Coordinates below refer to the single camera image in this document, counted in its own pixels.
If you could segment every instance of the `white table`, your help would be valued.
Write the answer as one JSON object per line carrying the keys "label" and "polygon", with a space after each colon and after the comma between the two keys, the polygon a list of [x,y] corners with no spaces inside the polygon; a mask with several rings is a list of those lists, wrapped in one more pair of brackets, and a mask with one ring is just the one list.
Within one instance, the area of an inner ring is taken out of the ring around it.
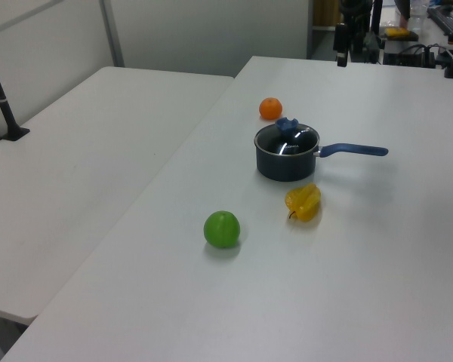
{"label": "white table", "polygon": [[104,68],[0,142],[0,317],[42,311],[231,81]]}
{"label": "white table", "polygon": [[[268,180],[253,145],[268,96],[323,145],[390,153]],[[312,179],[322,214],[289,221],[285,193]],[[205,244],[216,210],[241,247]],[[4,362],[50,360],[453,361],[453,80],[253,58]]]}

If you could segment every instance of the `saucepan handle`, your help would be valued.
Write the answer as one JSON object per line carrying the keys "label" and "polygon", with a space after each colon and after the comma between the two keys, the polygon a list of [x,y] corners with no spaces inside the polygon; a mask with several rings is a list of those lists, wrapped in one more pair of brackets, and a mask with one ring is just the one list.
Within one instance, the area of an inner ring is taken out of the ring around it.
{"label": "saucepan handle", "polygon": [[314,155],[318,157],[328,157],[337,152],[360,153],[362,155],[385,156],[389,152],[383,147],[351,145],[350,143],[335,143],[330,146],[319,147],[319,151]]}

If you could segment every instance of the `orange ball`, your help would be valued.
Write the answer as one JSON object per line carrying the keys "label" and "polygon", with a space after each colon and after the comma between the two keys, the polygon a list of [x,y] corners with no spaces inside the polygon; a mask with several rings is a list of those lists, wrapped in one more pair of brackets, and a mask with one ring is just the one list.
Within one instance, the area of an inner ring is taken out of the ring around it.
{"label": "orange ball", "polygon": [[265,98],[260,103],[258,111],[263,119],[277,119],[282,115],[282,104],[276,98]]}

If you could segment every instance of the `green apple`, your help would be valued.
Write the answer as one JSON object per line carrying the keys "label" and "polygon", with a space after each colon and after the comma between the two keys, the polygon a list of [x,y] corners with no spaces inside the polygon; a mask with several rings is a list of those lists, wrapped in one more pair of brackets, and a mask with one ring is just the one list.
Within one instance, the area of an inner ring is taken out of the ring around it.
{"label": "green apple", "polygon": [[235,247],[240,236],[240,224],[228,211],[217,211],[206,219],[203,234],[214,247]]}

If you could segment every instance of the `black saucepan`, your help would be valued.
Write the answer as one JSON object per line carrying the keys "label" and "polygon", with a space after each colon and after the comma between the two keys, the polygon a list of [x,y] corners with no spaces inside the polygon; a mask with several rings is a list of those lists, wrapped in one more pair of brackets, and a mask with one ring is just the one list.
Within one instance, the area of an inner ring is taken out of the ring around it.
{"label": "black saucepan", "polygon": [[319,134],[305,124],[280,118],[258,131],[254,138],[257,149],[257,169],[275,181],[297,181],[309,176],[316,168],[316,157],[328,157],[336,152],[385,156],[381,147],[336,143],[319,146]]}

